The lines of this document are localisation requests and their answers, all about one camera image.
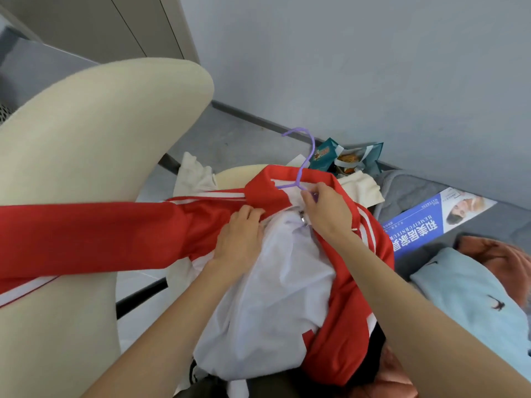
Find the white wall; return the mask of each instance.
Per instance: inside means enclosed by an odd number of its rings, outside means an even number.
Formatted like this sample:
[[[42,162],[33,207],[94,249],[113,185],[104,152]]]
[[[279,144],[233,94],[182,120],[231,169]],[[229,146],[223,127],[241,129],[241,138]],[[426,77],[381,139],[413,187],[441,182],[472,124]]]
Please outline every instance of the white wall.
[[[531,208],[531,0],[182,3],[216,100]]]

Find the flyer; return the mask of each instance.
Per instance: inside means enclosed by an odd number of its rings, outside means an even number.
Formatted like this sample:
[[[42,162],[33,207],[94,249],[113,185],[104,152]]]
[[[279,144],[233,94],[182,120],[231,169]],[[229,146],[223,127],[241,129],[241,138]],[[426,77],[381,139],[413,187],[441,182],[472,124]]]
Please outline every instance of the flyer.
[[[496,201],[448,187],[384,223],[395,258],[416,250],[494,206]]]

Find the orange blanket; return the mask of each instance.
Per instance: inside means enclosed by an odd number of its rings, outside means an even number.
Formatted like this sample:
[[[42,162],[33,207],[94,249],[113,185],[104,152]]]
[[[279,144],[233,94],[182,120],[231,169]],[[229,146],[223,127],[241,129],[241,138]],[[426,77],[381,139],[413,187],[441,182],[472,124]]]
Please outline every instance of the orange blanket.
[[[521,308],[526,307],[531,291],[531,257],[528,254],[501,241],[474,236],[463,236],[457,250],[487,267],[507,294]],[[386,342],[374,382],[354,388],[348,397],[416,398],[418,393]]]

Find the gray fabric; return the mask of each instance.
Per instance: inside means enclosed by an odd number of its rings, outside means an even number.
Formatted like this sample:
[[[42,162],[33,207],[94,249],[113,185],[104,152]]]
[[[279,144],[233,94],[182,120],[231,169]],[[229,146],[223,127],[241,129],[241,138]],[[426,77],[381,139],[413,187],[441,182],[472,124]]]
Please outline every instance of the gray fabric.
[[[375,178],[385,202],[374,209],[374,216],[384,223],[422,201],[433,197],[448,186],[415,177],[404,170],[389,170]],[[531,211],[507,203],[494,207],[461,224],[455,229],[406,254],[395,262],[396,272],[409,280],[442,247],[453,247],[460,234],[474,234],[518,246],[531,253]]]

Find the plastic hanger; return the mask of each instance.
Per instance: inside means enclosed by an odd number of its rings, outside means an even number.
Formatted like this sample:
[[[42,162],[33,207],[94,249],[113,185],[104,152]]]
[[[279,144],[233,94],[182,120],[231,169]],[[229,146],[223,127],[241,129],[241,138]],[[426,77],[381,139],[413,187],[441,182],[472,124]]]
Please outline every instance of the plastic hanger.
[[[306,158],[304,163],[299,168],[299,171],[297,173],[297,178],[295,179],[295,182],[291,183],[291,184],[286,184],[286,185],[283,185],[283,186],[277,186],[277,188],[280,189],[280,188],[288,188],[288,187],[299,187],[301,190],[306,190],[306,187],[301,185],[302,170],[304,169],[304,166],[309,162],[309,160],[311,159],[311,157],[315,153],[315,138],[308,131],[307,128],[303,128],[303,127],[297,127],[297,128],[293,128],[291,130],[288,130],[288,131],[286,131],[285,133],[282,134],[282,137],[285,137],[285,136],[287,136],[287,135],[289,135],[291,133],[294,133],[294,132],[304,132],[304,133],[307,133],[309,135],[309,137],[312,139],[312,152],[308,155],[308,157]]]

